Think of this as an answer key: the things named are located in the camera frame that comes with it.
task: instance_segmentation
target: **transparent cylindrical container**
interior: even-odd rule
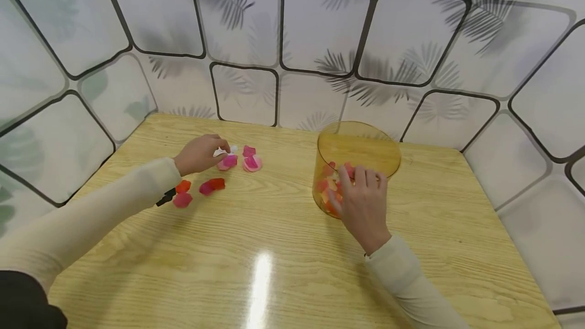
[[[381,130],[356,121],[330,124],[317,139],[313,199],[323,212],[339,218],[329,196],[331,190],[338,202],[343,201],[339,168],[347,168],[352,176],[353,168],[363,165],[385,174],[389,180],[398,170],[400,160],[398,144]]]

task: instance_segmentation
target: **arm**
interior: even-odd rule
[[[407,314],[416,329],[469,328],[420,270],[418,259],[386,226],[386,177],[355,167],[355,184],[340,168],[343,201],[330,195],[343,224],[366,252],[366,264]]]
[[[217,135],[196,138],[174,157],[154,160],[119,180],[31,222],[0,241],[0,271],[22,272],[47,293],[55,277],[120,222],[153,206],[181,176],[207,170],[226,154]]]

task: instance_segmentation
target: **magenta petal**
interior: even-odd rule
[[[238,156],[237,155],[228,155],[228,156],[224,157],[222,162],[228,168],[235,167],[236,165],[238,165]]]
[[[184,209],[185,207],[189,206],[189,203],[191,203],[191,201],[193,201],[193,197],[191,196],[191,194],[184,192],[176,195],[175,199],[173,200],[173,203],[179,209]]]
[[[248,145],[244,145],[244,151],[242,152],[244,157],[255,155],[255,148],[250,148]]]
[[[253,170],[258,168],[258,163],[255,162],[254,156],[246,157],[244,159],[244,163],[246,163],[246,166],[248,168],[251,168]]]
[[[213,186],[209,182],[205,182],[199,187],[199,193],[203,195],[210,195],[213,193],[213,191]]]

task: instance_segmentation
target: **right hand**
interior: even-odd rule
[[[392,237],[386,226],[386,176],[358,165],[355,167],[355,185],[351,184],[346,168],[339,168],[339,179],[343,201],[340,205],[331,190],[330,201],[346,229],[366,254],[371,255]]]

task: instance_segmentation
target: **left hand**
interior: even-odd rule
[[[230,144],[219,135],[203,135],[189,141],[181,152],[173,157],[173,160],[182,177],[200,173],[213,167],[227,156],[226,153],[223,153],[213,157],[217,148],[231,152]]]

